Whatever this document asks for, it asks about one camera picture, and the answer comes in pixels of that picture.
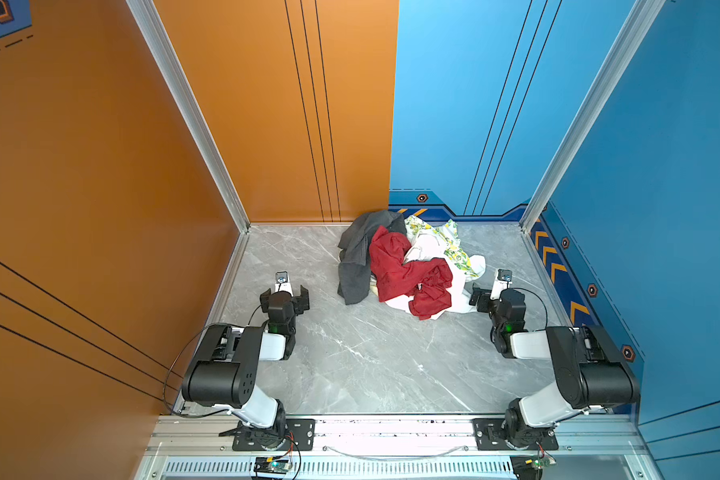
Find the white cloth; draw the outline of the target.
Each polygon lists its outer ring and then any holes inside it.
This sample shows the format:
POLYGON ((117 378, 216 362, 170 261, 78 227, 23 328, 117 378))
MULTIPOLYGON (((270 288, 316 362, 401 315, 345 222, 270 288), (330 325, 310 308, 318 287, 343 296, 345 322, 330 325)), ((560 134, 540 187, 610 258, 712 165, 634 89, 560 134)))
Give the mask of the white cloth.
MULTIPOLYGON (((433 318, 428 319, 428 320, 438 319, 446 312, 454 313, 454 314, 467 314, 467 313, 473 313, 473 312, 477 311, 474 306, 469 305, 470 296, 465 290, 466 283, 467 283, 467 279, 466 279, 465 275, 460 270, 455 268, 449 261, 446 260, 446 262, 450 266, 451 271, 453 273, 453 283, 452 283, 452 287, 449 289, 449 292, 452 295, 452 306, 450 308, 448 308, 447 310, 437 314, 436 316, 434 316, 433 318)), ((387 302, 385 304, 394 309, 409 313, 407 307, 404 305, 404 300, 401 300, 401 301, 393 300, 393 301, 387 302)))

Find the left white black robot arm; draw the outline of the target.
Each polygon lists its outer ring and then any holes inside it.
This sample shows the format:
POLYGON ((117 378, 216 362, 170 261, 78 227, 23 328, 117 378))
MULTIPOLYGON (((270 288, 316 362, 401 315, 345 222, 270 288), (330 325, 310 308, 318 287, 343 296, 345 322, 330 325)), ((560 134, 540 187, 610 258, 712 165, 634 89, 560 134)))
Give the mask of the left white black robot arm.
POLYGON ((289 286, 260 295, 267 319, 260 326, 213 324, 199 342, 183 378, 184 400, 211 407, 215 415, 239 420, 223 431, 237 450, 288 449, 296 445, 283 403, 257 385, 262 362, 286 361, 296 345, 296 319, 310 309, 305 287, 293 294, 289 286))

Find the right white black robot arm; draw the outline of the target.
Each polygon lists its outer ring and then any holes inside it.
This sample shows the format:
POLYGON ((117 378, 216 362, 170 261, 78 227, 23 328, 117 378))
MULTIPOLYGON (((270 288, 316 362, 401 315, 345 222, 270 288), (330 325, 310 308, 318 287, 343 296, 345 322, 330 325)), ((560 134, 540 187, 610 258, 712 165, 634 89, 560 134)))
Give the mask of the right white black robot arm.
POLYGON ((549 360, 554 381, 512 400, 504 418, 472 422, 480 450, 555 449, 555 428, 592 409, 637 402, 640 388, 622 354, 601 326, 525 328, 525 295, 518 289, 475 287, 470 304, 492 321, 490 339, 503 357, 549 360))

